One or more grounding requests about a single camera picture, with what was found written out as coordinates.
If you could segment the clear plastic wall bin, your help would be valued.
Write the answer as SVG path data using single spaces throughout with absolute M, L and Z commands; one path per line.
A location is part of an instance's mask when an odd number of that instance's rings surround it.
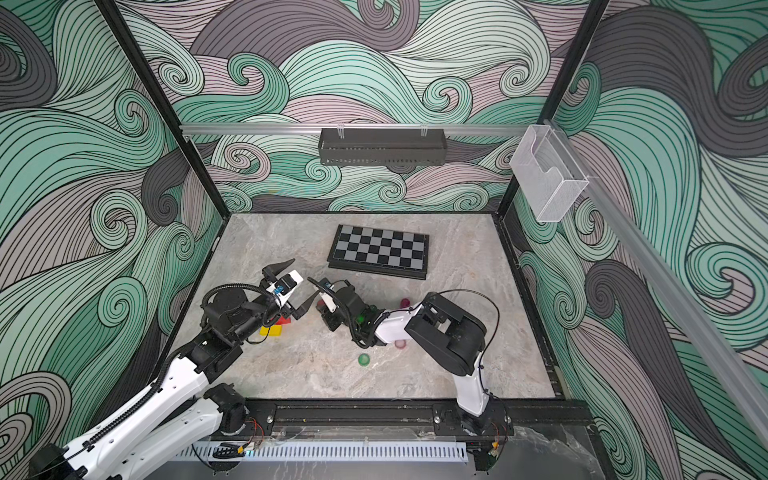
M 589 184 L 565 132 L 551 124 L 530 125 L 510 161 L 540 223 L 558 223 Z

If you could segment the white ventilated front strip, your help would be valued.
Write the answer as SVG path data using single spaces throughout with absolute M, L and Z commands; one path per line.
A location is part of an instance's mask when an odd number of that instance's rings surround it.
M 175 461 L 207 462 L 437 462 L 469 460 L 466 444 L 456 441 L 285 441 L 267 442 L 225 459 L 221 442 L 197 442 L 174 457 Z

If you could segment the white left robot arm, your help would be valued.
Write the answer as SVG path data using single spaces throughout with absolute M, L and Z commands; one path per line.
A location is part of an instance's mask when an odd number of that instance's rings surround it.
M 229 283 L 203 297 L 199 333 L 174 350 L 158 376 L 113 414 L 65 447 L 33 455 L 30 479 L 143 479 L 184 448 L 247 425 L 245 399 L 217 380 L 261 328 L 288 318 L 302 284 L 292 261 L 268 265 L 258 284 Z

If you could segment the black wall shelf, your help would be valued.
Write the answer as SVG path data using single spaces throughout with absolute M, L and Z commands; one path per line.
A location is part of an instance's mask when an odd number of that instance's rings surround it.
M 338 127 L 322 130 L 318 150 L 328 166 L 406 168 L 444 164 L 448 145 L 440 129 Z

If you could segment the black white chessboard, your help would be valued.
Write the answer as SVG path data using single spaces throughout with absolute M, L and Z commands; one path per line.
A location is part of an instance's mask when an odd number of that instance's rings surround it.
M 353 272 L 425 280 L 427 234 L 340 224 L 327 257 L 328 266 Z

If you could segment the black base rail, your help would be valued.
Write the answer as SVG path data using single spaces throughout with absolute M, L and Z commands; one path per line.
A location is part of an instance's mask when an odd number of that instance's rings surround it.
M 493 399 L 480 417 L 461 410 L 454 399 L 258 399 L 245 400 L 247 416 L 274 437 L 309 430 L 343 427 L 410 429 L 437 436 L 511 434 L 517 425 L 592 423 L 582 401 L 562 399 Z

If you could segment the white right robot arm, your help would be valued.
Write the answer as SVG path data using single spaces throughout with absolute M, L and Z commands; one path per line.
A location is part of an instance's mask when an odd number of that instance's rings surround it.
M 415 343 L 452 375 L 458 407 L 474 418 L 485 413 L 491 398 L 482 380 L 488 330 L 445 292 L 429 292 L 414 305 L 386 310 L 364 302 L 346 280 L 338 289 L 326 279 L 309 282 L 320 297 L 317 310 L 329 330 L 346 327 L 361 349 Z

